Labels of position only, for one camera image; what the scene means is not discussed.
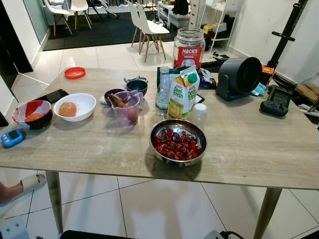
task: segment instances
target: small dark bowl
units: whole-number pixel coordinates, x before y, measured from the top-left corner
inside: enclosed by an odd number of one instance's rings
[[[148,84],[145,81],[133,80],[126,84],[126,88],[128,91],[137,90],[138,92],[142,92],[143,96],[145,96],[146,91],[148,90]]]
[[[156,137],[157,135],[161,135],[162,131],[168,128],[171,128],[174,132],[178,133],[179,135],[181,135],[182,131],[186,131],[187,134],[194,136],[196,138],[196,143],[198,145],[197,147],[203,150],[202,153],[196,158],[181,161],[165,157],[164,155],[157,152],[157,150],[155,149]],[[150,143],[156,158],[162,160],[166,164],[175,165],[178,167],[189,166],[199,162],[205,154],[207,145],[204,132],[191,122],[182,119],[166,119],[155,124],[150,134]]]
[[[116,93],[122,92],[122,91],[125,91],[125,90],[122,90],[122,89],[112,89],[112,90],[107,91],[107,92],[104,94],[105,102],[107,103],[107,105],[108,105],[109,107],[112,107],[112,104],[111,104],[111,102],[108,100],[108,96],[109,96],[110,94],[116,94]],[[120,97],[125,104],[128,102],[128,94],[123,94],[123,95],[120,94],[118,97]]]
[[[42,117],[33,120],[25,121],[28,116],[39,113]],[[47,126],[53,117],[51,104],[48,101],[30,101],[16,108],[12,113],[12,119],[21,127],[27,129],[40,129]]]

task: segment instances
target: white tile floor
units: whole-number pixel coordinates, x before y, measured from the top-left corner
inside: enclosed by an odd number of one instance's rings
[[[28,76],[46,83],[67,67],[155,70],[171,66],[172,42],[164,43],[167,59],[153,48],[144,63],[138,44],[41,52]],[[21,102],[35,99],[47,85],[19,76],[13,92]],[[12,186],[32,170],[0,168],[0,181]],[[60,173],[65,230],[140,239],[200,239],[211,230],[230,230],[251,239],[265,188],[116,176]],[[58,237],[47,186],[0,206],[0,217],[20,216],[30,238]],[[265,239],[300,239],[319,230],[319,192],[285,189]]]

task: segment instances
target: white bottle cap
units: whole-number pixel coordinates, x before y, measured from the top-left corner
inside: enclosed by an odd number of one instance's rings
[[[198,104],[195,104],[195,110],[198,111],[198,112],[204,112],[206,109],[207,109],[207,106],[202,104],[202,103],[198,103]]]

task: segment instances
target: stainless steel bowl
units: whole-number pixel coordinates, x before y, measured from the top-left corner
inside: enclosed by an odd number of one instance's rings
[[[161,135],[162,131],[171,128],[174,132],[181,135],[182,131],[186,131],[187,134],[190,134],[192,136],[196,137],[198,148],[202,148],[203,152],[196,158],[193,158],[191,160],[181,161],[181,160],[174,160],[171,158],[167,158],[164,155],[160,154],[155,149],[156,144],[156,135]],[[177,165],[179,167],[183,166],[189,166],[196,162],[199,162],[201,158],[204,156],[206,151],[206,137],[204,135],[204,132],[198,128],[197,126],[193,125],[191,122],[186,120],[180,120],[180,119],[166,119],[163,121],[158,122],[154,125],[151,135],[150,135],[150,143],[151,147],[154,150],[154,154],[156,158],[162,160],[163,162],[171,165]]]

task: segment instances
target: blue digital timer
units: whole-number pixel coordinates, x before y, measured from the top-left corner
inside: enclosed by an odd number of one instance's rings
[[[1,141],[6,147],[12,147],[24,140],[24,134],[17,128],[1,135]]]

